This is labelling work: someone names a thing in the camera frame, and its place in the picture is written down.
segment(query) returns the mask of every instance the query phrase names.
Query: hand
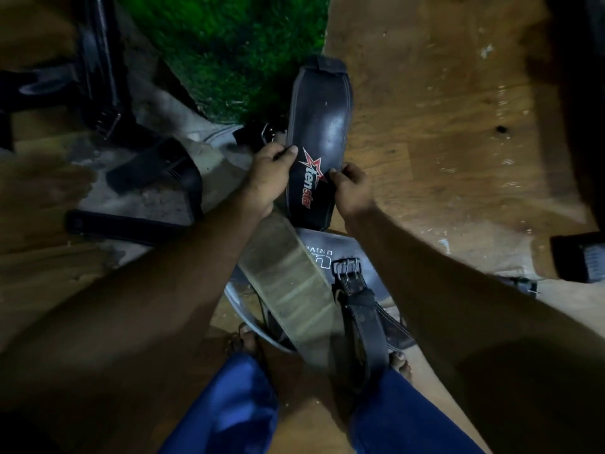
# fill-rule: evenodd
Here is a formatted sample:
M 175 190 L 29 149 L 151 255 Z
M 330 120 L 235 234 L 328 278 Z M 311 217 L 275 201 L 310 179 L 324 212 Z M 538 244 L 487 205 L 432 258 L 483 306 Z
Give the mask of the hand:
M 290 167 L 297 158 L 298 147 L 272 142 L 254 155 L 248 178 L 241 189 L 245 205 L 261 218 L 273 210 L 273 201 L 285 190 L 290 177 Z
M 345 163 L 342 172 L 330 169 L 330 178 L 336 184 L 337 208 L 345 221 L 376 207 L 370 179 L 352 162 Z

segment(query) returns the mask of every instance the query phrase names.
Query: person's left hand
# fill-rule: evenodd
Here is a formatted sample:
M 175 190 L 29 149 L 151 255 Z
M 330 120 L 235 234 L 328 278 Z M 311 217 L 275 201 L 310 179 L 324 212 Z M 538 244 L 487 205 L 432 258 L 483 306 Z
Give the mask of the person's left hand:
M 285 190 L 298 147 L 291 146 L 283 151 L 283 145 L 271 142 L 256 153 L 241 190 L 246 205 L 258 212 L 261 218 L 271 213 L 273 201 Z

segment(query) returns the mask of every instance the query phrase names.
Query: pant leg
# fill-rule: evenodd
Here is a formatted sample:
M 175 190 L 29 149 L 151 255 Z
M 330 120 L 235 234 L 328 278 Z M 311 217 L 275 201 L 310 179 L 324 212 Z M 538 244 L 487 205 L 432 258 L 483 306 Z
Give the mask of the pant leg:
M 161 454 L 263 454 L 277 425 L 278 400 L 246 353 L 232 355 L 193 402 Z
M 358 454 L 480 454 L 483 451 L 397 371 L 388 369 L 353 413 Z

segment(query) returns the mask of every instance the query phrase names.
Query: green artificial turf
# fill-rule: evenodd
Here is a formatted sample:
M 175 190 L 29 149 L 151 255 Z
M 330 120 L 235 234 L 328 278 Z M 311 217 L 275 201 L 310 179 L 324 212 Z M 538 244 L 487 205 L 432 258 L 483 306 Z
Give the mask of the green artificial turf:
M 118 0 L 214 122 L 275 120 L 321 52 L 330 0 Z

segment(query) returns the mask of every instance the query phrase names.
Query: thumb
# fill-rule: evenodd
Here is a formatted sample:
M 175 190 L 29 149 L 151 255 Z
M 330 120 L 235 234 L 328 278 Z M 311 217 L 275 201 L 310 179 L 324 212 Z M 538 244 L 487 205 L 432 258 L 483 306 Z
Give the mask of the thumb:
M 297 158 L 298 155 L 298 146 L 292 145 L 288 148 L 283 155 L 276 160 L 276 162 L 282 163 L 284 166 L 290 168 L 292 164 L 294 164 L 294 159 Z
M 337 186 L 337 189 L 340 188 L 346 182 L 350 182 L 351 180 L 342 172 L 338 172 L 336 169 L 330 169 L 329 171 L 330 178 Z

